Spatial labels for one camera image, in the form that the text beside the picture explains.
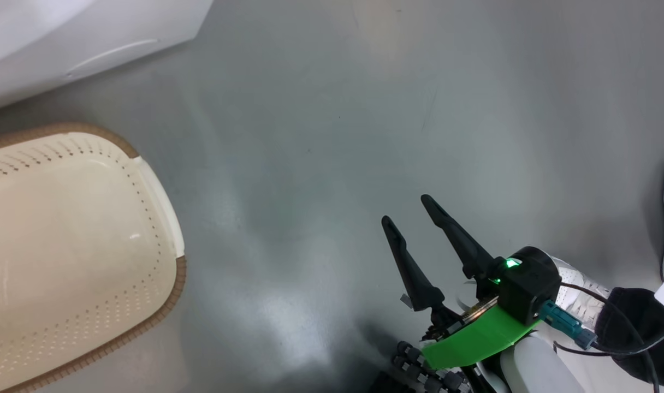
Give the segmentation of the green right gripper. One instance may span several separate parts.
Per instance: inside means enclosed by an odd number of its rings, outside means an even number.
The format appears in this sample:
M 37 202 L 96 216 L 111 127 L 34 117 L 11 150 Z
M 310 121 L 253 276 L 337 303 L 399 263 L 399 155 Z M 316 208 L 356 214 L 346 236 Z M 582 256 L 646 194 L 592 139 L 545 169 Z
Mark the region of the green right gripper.
M 467 367 L 497 355 L 524 338 L 535 326 L 535 312 L 525 321 L 512 316 L 503 305 L 513 293 L 507 280 L 497 278 L 497 259 L 429 194 L 421 202 L 435 226 L 444 231 L 462 263 L 466 278 L 487 279 L 488 296 L 459 315 L 444 305 L 445 296 L 432 285 L 407 249 L 407 242 L 391 217 L 381 226 L 404 283 L 412 311 L 429 309 L 431 324 L 422 341 L 421 354 L 434 369 Z

